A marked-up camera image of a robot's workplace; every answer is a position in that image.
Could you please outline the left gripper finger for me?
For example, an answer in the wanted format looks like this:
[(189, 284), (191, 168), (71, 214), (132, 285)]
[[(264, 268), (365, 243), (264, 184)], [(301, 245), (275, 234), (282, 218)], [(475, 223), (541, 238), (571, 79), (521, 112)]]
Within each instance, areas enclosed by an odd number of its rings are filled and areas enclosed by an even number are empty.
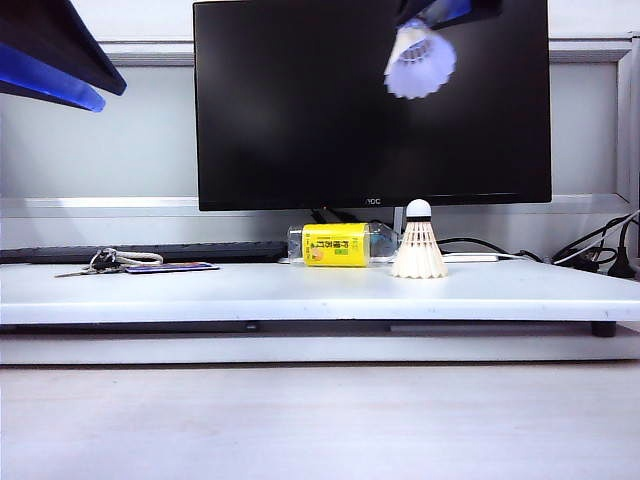
[(126, 89), (69, 1), (3, 1), (1, 44), (110, 93)]
[(86, 82), (4, 43), (1, 92), (92, 112), (101, 112), (105, 106), (105, 100)]

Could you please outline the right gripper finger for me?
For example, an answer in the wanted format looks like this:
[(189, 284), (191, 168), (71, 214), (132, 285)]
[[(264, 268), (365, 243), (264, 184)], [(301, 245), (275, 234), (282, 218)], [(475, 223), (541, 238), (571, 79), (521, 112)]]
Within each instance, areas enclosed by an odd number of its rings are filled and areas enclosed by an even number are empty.
[(427, 25), (432, 30), (448, 28), (468, 21), (471, 5), (431, 5), (427, 9)]
[(501, 1), (474, 1), (474, 0), (409, 0), (401, 1), (397, 10), (397, 22), (407, 23), (412, 19), (419, 19), (427, 23), (427, 9), (431, 5), (471, 5), (473, 12), (465, 23), (495, 17), (501, 14)]

